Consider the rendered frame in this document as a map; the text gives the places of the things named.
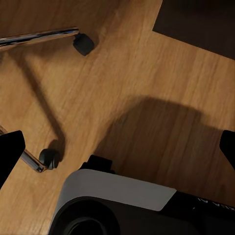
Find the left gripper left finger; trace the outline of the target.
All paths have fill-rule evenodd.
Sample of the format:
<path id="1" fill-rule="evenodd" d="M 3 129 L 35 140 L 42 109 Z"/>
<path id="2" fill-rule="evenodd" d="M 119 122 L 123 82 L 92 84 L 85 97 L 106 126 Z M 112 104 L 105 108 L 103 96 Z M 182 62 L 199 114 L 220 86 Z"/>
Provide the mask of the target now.
<path id="1" fill-rule="evenodd" d="M 0 136 L 0 189 L 25 150 L 21 130 Z"/>

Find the swivel chair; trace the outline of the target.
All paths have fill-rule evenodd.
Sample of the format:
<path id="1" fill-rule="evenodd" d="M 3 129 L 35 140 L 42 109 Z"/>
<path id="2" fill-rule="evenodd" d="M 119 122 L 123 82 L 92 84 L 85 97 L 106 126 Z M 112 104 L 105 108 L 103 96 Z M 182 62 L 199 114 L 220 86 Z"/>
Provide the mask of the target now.
<path id="1" fill-rule="evenodd" d="M 35 45 L 70 36 L 75 36 L 73 46 L 83 56 L 87 56 L 87 54 L 93 50 L 94 42 L 92 39 L 90 39 L 86 34 L 80 33 L 80 29 L 78 27 L 71 26 L 0 38 L 0 51 Z M 7 133 L 8 132 L 0 126 L 0 136 Z M 44 149 L 39 156 L 39 160 L 37 160 L 27 149 L 25 149 L 20 158 L 37 173 L 42 173 L 45 170 L 53 170 L 53 168 L 57 168 L 60 156 L 59 151 L 55 149 Z"/>

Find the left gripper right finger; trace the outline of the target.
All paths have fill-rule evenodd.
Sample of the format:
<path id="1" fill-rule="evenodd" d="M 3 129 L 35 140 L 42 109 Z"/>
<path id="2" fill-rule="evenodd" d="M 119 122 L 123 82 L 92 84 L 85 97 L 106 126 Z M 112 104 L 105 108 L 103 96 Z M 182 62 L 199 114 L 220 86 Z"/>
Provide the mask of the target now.
<path id="1" fill-rule="evenodd" d="M 219 147 L 235 170 L 235 132 L 223 131 Z"/>

